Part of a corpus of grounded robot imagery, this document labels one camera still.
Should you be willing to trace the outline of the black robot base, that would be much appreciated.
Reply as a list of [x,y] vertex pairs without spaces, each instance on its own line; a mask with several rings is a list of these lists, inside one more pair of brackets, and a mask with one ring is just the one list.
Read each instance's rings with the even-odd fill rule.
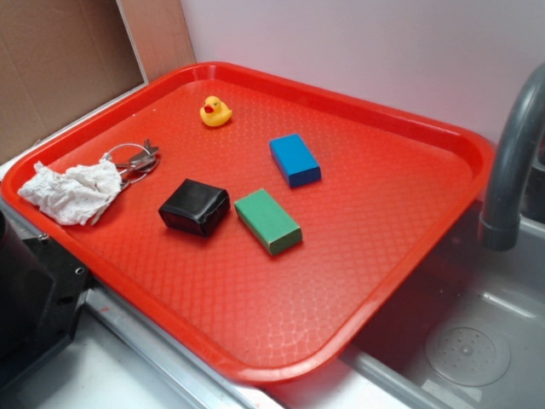
[[1,390],[69,345],[89,269],[56,240],[22,239],[1,216]]

